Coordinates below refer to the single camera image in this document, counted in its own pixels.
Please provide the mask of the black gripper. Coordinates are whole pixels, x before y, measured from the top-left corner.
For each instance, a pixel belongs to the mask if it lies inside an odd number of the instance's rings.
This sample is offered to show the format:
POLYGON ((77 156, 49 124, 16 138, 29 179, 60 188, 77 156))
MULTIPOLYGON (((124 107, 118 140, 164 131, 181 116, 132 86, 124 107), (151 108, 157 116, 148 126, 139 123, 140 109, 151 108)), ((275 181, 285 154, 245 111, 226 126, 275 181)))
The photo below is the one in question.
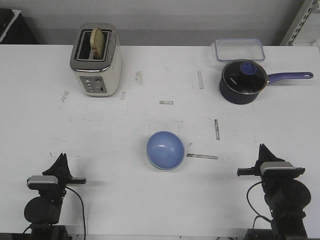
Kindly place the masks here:
POLYGON ((267 171, 265 175, 261 174, 260 166, 263 162, 284 162, 282 158, 276 157, 264 143, 259 145, 258 159, 254 167, 238 168, 238 176, 259 176, 262 180, 291 180, 305 173, 304 167, 295 167, 294 170, 274 170, 267 171))
POLYGON ((57 193, 62 193, 69 184, 84 185, 87 182, 85 177, 73 177, 71 175, 66 153, 61 153, 54 164, 47 170, 42 172, 42 175, 57 175, 57 193))

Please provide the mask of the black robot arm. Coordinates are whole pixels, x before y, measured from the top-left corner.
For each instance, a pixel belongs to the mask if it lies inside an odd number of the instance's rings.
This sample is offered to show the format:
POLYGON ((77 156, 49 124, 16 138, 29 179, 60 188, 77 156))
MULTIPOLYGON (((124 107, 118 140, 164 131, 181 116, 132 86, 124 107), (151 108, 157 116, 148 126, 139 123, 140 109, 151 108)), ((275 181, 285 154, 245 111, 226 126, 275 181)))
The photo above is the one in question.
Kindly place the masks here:
POLYGON ((71 175, 66 153, 61 153, 54 164, 41 175, 33 175, 26 181, 30 190, 39 196, 31 199, 24 208, 24 218, 30 223, 30 240, 71 240, 65 225, 59 225, 64 197, 71 190, 68 185, 84 185, 84 177, 71 175))
POLYGON ((259 176, 264 200, 271 218, 257 213, 256 218, 270 223, 270 229, 249 228, 246 240, 306 240, 304 208, 311 202, 309 189, 297 178, 305 168, 294 167, 276 157, 265 144, 260 144, 258 159, 250 168, 238 168, 238 176, 259 176))

